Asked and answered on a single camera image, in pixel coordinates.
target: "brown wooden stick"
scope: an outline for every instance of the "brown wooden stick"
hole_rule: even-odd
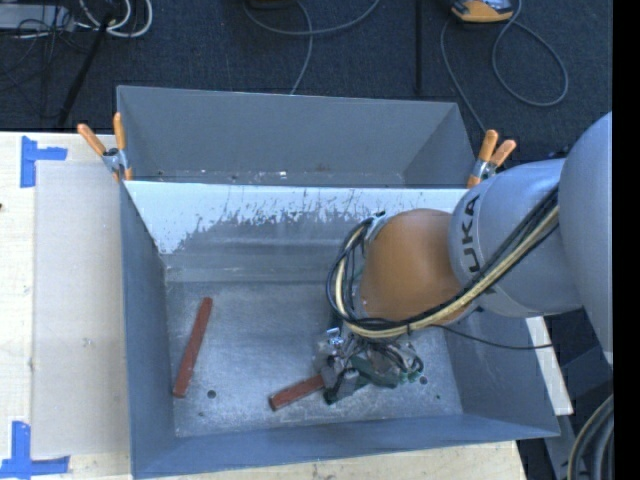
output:
[[[209,321],[209,315],[211,314],[212,307],[213,300],[211,297],[205,297],[202,299],[200,309],[198,310],[196,320],[193,324],[189,343],[184,351],[182,363],[178,370],[178,377],[173,387],[173,396],[177,398],[184,398],[187,394],[187,388],[191,382],[193,368],[196,365],[196,359],[198,358],[198,352],[200,352],[200,345],[204,338],[204,332],[207,328],[207,322]]]
[[[318,374],[315,377],[298,382],[297,384],[289,386],[275,395],[272,395],[269,397],[269,405],[271,406],[271,409],[277,411],[285,405],[289,405],[296,400],[300,400],[323,387],[324,381],[322,380],[322,375]]]

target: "dark floor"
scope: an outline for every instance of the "dark floor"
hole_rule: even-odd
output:
[[[18,1],[58,4],[87,22],[78,0]],[[109,9],[107,0],[84,1],[95,16]],[[144,1],[131,1],[131,23],[140,28],[148,17]],[[517,1],[511,0],[515,7]],[[517,141],[509,160],[515,165],[566,152],[612,109],[613,0],[520,0],[508,28],[461,25],[438,0],[301,0],[301,6],[269,10],[244,0],[151,2],[148,32],[108,35],[83,79],[78,75],[95,31],[29,39],[16,37],[30,34],[28,23],[2,30],[0,129],[72,131],[82,121],[111,133],[115,88],[122,84],[453,101],[474,152],[484,131],[494,128]],[[356,24],[323,32],[374,5]],[[118,19],[123,9],[116,6]],[[250,16],[280,31],[311,26],[316,34],[311,41],[308,34],[274,32]],[[70,100],[74,83],[79,90]],[[561,365],[594,345],[581,312],[548,323]],[[551,478],[535,446],[525,443],[521,450],[531,478]]]

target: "black cable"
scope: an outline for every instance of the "black cable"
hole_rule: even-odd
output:
[[[45,11],[45,2],[42,3],[42,13],[44,14]],[[53,58],[53,52],[55,49],[55,45],[56,45],[56,37],[58,36],[57,32],[57,25],[58,25],[58,15],[60,13],[60,0],[55,0],[55,11],[53,13],[53,21],[51,23],[50,28],[53,30],[53,33],[49,34],[48,39],[49,41],[45,42],[45,46],[43,48],[43,61],[44,64],[46,66],[46,70],[44,71],[44,74],[40,80],[40,87],[41,87],[41,94],[40,94],[40,118],[41,119],[46,119],[48,118],[48,116],[46,116],[46,109],[47,109],[47,100],[49,99],[49,81],[51,78],[51,60]]]
[[[604,457],[607,453],[609,440],[613,435],[613,418],[609,418],[604,425],[604,429],[594,439],[593,453],[591,457],[591,474],[593,480],[602,480],[602,467]]]
[[[479,341],[480,343],[484,343],[485,345],[491,345],[492,347],[506,348],[509,350],[537,350],[541,348],[553,347],[551,343],[547,343],[546,345],[531,345],[531,346],[504,345],[502,343],[495,343],[493,341],[488,341],[482,338],[478,338],[477,336],[472,336],[470,334],[465,334],[463,332],[456,331],[455,329],[452,329],[451,327],[447,327],[446,325],[432,324],[429,327],[437,327],[438,329],[444,329],[445,331],[448,331],[453,334],[457,334],[458,336],[462,336],[463,338],[467,338],[473,341]]]
[[[104,36],[107,32],[107,27],[109,26],[109,23],[113,18],[114,11],[115,11],[114,7],[115,7],[114,5],[111,5],[109,10],[104,14],[101,25],[100,25],[100,29],[98,30],[98,34],[95,40],[93,41],[93,44],[91,45],[91,49],[89,50],[89,53],[85,57],[85,60],[80,68],[80,71],[78,72],[76,78],[73,81],[73,84],[71,85],[71,88],[67,93],[67,97],[65,98],[65,101],[62,104],[62,107],[60,107],[60,112],[59,112],[59,117],[57,122],[58,128],[62,128],[65,122],[67,121],[67,118],[69,117],[69,113],[71,112],[71,108],[75,103],[78,93],[80,92],[80,88],[82,87],[85,76],[89,71],[91,64],[93,63],[93,59],[98,53],[98,48],[100,47],[100,43],[104,39]]]
[[[576,438],[569,456],[569,470],[567,478],[576,480],[580,474],[580,462],[584,452],[593,445],[603,428],[613,419],[613,394],[594,411],[591,417],[583,425]]]
[[[527,105],[534,106],[534,107],[551,107],[551,106],[557,105],[558,103],[560,103],[565,98],[565,96],[567,95],[567,92],[569,90],[569,74],[567,73],[567,69],[565,68],[564,63],[562,62],[562,60],[560,59],[558,54],[553,50],[553,48],[547,42],[545,42],[544,39],[542,39],[537,33],[535,33],[533,30],[531,30],[529,27],[527,27],[527,26],[519,23],[518,21],[516,21],[516,19],[519,16],[521,10],[522,10],[522,0],[517,0],[516,10],[514,11],[514,13],[511,16],[511,18],[509,18],[509,20],[502,27],[502,30],[500,31],[500,33],[496,37],[496,40],[493,43],[493,48],[491,50],[491,66],[493,68],[493,72],[494,72],[496,78],[498,79],[498,81],[500,82],[500,84],[505,88],[505,90],[507,90],[507,92],[509,92],[513,97],[515,97],[519,101],[521,101],[521,102],[523,102],[523,103],[525,103]],[[455,75],[453,73],[453,69],[451,68],[451,66],[449,64],[449,59],[447,57],[446,48],[445,48],[444,36],[445,36],[445,31],[447,30],[447,28],[449,26],[449,23],[452,21],[452,19],[453,18],[450,16],[449,19],[445,22],[444,26],[442,27],[442,31],[440,32],[440,51],[442,53],[442,57],[443,57],[447,72],[449,73],[449,76],[451,77],[454,85],[456,86],[456,89],[458,90],[458,93],[460,94],[460,97],[462,98],[462,100],[464,101],[465,105],[467,106],[467,108],[469,109],[471,114],[473,115],[473,118],[476,120],[476,123],[478,124],[480,129],[483,132],[486,132],[487,129],[485,128],[484,124],[482,123],[482,121],[478,117],[476,111],[473,108],[473,105],[471,105],[471,103],[469,102],[469,99],[467,98],[466,94],[462,90],[462,87],[458,83],[458,80],[456,79],[456,77],[455,77]],[[528,32],[536,40],[538,40],[544,47],[546,47],[547,50],[551,53],[551,56],[553,57],[553,59],[556,61],[556,63],[560,67],[560,69],[562,71],[562,76],[563,76],[563,88],[562,88],[562,92],[560,93],[560,95],[557,98],[555,98],[554,100],[547,101],[547,102],[539,102],[539,101],[534,101],[534,100],[530,100],[528,98],[525,98],[524,96],[521,96],[520,94],[516,93],[513,89],[511,89],[511,87],[508,86],[508,84],[505,82],[505,80],[500,75],[500,72],[498,71],[498,63],[497,63],[498,45],[500,44],[500,41],[502,40],[502,38],[503,38],[504,34],[507,32],[507,30],[509,30],[509,28],[511,26],[513,26],[513,25],[516,25],[516,26],[520,27],[521,29],[523,29],[524,31]]]

